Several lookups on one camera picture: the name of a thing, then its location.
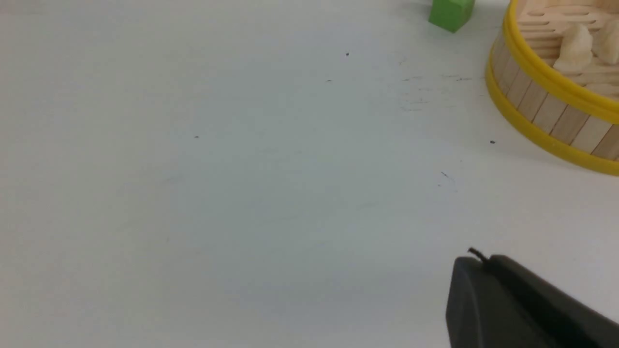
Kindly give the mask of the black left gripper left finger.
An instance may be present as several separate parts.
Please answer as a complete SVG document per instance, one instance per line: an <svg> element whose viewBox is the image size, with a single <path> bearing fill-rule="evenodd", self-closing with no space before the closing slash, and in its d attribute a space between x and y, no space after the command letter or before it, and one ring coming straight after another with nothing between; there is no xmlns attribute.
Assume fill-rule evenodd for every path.
<svg viewBox="0 0 619 348"><path fill-rule="evenodd" d="M545 279L504 255L486 257L477 249L455 259L446 306L452 348L559 348L533 310Z"/></svg>

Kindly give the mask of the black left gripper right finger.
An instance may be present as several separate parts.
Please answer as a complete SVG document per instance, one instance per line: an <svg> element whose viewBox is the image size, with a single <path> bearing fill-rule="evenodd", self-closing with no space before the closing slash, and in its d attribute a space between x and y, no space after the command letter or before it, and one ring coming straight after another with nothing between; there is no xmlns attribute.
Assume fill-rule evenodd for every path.
<svg viewBox="0 0 619 348"><path fill-rule="evenodd" d="M618 324L564 293L504 255L493 255L488 270L560 348L616 348Z"/></svg>

